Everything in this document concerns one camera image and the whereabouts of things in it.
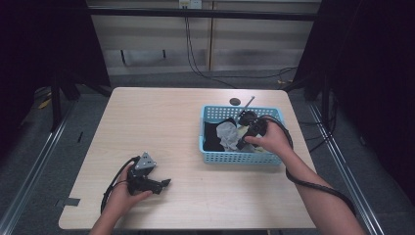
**blue basket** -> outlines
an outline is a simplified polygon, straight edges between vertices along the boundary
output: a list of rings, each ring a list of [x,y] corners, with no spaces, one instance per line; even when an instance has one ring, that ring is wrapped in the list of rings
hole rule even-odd
[[[279,165],[281,160],[272,153],[238,153],[238,152],[207,152],[204,150],[205,121],[219,123],[227,118],[236,119],[243,107],[203,106],[201,112],[201,130],[199,135],[199,149],[204,155],[207,164],[232,165]],[[277,118],[284,124],[282,113],[276,108],[247,108],[258,116],[269,115]]]

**wooden tabletop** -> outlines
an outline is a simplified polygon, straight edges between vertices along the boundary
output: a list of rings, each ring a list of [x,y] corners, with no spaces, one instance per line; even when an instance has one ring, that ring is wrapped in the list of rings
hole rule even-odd
[[[275,90],[117,88],[107,105],[70,193],[59,225],[90,229],[100,215],[103,194],[130,158],[148,152],[157,162],[149,178],[171,183],[140,202],[116,227],[125,229],[312,228],[285,167],[205,164],[199,150],[201,109],[245,106],[282,111],[295,151],[314,169],[287,93]]]

